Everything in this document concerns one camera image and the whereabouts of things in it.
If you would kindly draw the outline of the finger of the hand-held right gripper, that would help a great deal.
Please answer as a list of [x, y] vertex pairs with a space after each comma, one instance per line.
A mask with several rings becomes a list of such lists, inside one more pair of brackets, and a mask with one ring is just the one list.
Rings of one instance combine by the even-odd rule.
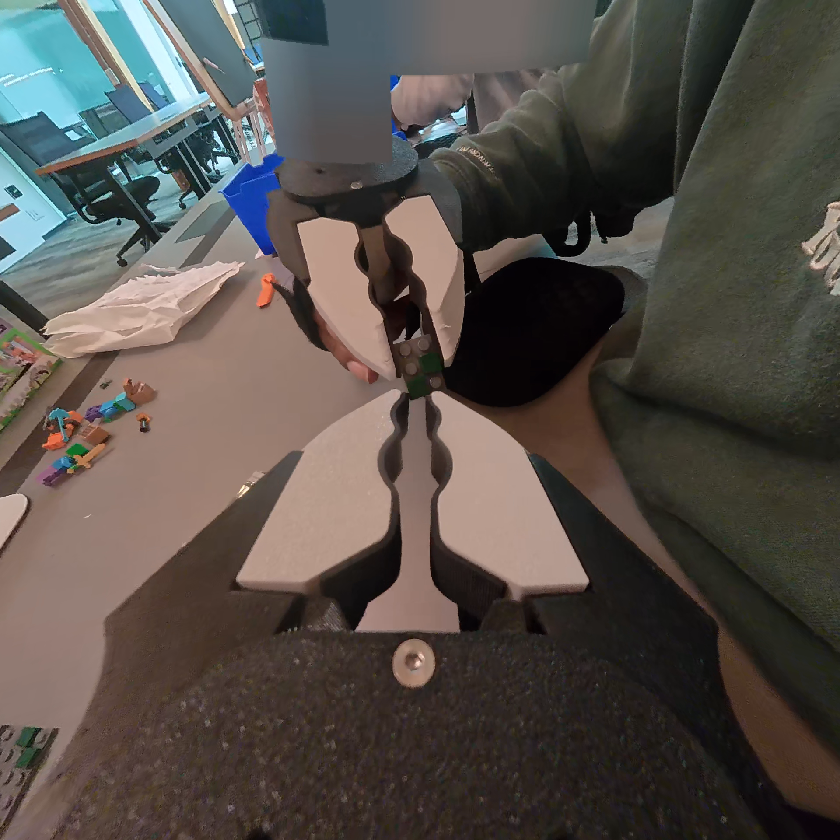
[[398, 291], [381, 307], [375, 304], [370, 280], [356, 260], [360, 235], [354, 224], [317, 217], [299, 223], [297, 232], [309, 270], [308, 293], [317, 327], [317, 319], [326, 322], [380, 379], [399, 379], [392, 344], [405, 331], [406, 317], [415, 313], [410, 298]]
[[408, 197], [393, 209], [393, 236], [408, 248], [444, 367], [452, 365], [465, 318], [464, 256], [431, 196]]

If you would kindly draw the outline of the pile of colourful brick figures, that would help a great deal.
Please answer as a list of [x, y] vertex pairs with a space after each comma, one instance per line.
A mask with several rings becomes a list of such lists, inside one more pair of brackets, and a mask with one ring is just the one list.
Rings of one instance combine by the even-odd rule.
[[55, 488], [68, 478], [84, 474], [108, 450], [112, 441], [110, 424], [127, 415], [136, 415], [139, 430], [151, 430], [151, 417], [142, 411], [158, 392], [141, 381], [126, 379], [122, 391], [112, 399], [90, 406], [84, 414], [56, 407], [47, 412], [42, 423], [46, 434], [43, 449], [58, 456], [37, 475], [42, 487]]

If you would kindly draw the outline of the person's right hand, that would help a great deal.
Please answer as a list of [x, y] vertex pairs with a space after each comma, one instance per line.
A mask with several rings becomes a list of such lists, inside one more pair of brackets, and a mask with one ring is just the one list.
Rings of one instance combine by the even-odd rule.
[[330, 331], [323, 320], [317, 319], [319, 339], [341, 366], [360, 382], [368, 385], [376, 383], [380, 375], [371, 367], [358, 360], [344, 344]]

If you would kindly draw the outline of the white crumpled bag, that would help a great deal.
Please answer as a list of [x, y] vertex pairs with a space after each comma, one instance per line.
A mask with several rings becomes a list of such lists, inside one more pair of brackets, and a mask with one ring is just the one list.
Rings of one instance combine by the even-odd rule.
[[243, 266], [155, 269], [127, 280], [93, 303], [49, 320], [45, 347], [70, 360], [170, 343]]

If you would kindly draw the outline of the wooden office table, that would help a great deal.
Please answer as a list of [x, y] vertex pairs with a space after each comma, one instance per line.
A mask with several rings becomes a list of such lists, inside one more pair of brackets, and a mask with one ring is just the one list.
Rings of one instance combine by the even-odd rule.
[[140, 149], [154, 160], [180, 150], [194, 133], [223, 116], [207, 94], [179, 100], [103, 139], [41, 165], [37, 175], [53, 175], [91, 161], [114, 162], [121, 154]]

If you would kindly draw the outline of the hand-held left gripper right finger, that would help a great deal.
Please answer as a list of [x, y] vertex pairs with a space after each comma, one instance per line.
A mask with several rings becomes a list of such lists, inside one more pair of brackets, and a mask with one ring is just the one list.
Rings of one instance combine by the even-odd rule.
[[435, 534], [507, 595], [584, 592], [590, 579], [527, 450], [503, 428], [433, 394]]

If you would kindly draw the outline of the black quilted wrist rest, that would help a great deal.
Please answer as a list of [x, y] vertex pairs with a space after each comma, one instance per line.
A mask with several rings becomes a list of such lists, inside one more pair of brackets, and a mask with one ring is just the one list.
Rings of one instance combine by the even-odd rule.
[[446, 388], [473, 403], [516, 407], [554, 388], [620, 319], [625, 288], [607, 270], [532, 257], [465, 296]]

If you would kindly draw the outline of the grey green brick tower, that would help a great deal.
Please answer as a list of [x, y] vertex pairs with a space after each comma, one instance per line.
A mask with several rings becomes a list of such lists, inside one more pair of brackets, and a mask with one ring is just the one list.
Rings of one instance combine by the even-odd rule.
[[6, 835], [59, 732], [58, 728], [1, 725], [1, 837]]

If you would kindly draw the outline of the black office chair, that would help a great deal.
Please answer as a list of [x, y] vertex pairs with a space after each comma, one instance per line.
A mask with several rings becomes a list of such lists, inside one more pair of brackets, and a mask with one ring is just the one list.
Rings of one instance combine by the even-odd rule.
[[[90, 144], [90, 141], [70, 139], [44, 112], [17, 122], [3, 123], [2, 135], [40, 166], [74, 154]], [[121, 182], [111, 172], [112, 165], [108, 159], [101, 157], [54, 171], [49, 177], [86, 223], [137, 223], [133, 235], [117, 253], [118, 265], [127, 268], [129, 264], [124, 258], [125, 253], [136, 244], [142, 244], [143, 251], [148, 251], [169, 226], [154, 225], [155, 215], [149, 208], [161, 187], [160, 179], [143, 175], [128, 177], [126, 182]]]

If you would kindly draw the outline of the green toy box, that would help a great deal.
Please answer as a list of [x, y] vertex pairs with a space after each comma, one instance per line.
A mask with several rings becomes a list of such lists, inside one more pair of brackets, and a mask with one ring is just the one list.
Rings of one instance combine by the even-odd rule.
[[2, 430], [61, 364], [62, 360], [36, 339], [1, 320]]

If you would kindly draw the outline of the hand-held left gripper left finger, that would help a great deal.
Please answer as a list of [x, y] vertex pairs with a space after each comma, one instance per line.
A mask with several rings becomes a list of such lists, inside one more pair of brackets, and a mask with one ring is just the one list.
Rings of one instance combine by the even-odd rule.
[[405, 393], [389, 391], [302, 450], [241, 567], [245, 590], [313, 594], [399, 534]]

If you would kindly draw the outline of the white lamp base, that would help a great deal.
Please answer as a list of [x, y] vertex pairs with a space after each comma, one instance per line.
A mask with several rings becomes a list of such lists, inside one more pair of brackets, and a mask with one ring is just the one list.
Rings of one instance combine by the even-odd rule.
[[29, 505], [29, 499], [22, 493], [14, 493], [12, 495], [1, 497], [1, 553], [5, 550], [10, 539], [15, 535], [18, 527], [28, 515]]

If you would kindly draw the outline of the blue plastic bin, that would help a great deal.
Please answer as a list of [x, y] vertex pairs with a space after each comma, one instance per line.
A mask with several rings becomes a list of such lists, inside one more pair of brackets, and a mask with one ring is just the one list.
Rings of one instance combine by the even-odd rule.
[[285, 158], [270, 153], [258, 164], [242, 164], [222, 188], [221, 194], [265, 256], [274, 254], [267, 230], [268, 194], [280, 188], [276, 169]]

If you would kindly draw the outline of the small grey green brick assembly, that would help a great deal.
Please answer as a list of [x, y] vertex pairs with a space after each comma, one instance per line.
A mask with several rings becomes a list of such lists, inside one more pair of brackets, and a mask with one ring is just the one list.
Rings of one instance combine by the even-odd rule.
[[445, 367], [435, 339], [424, 333], [395, 343], [396, 369], [410, 400], [419, 400], [446, 388]]

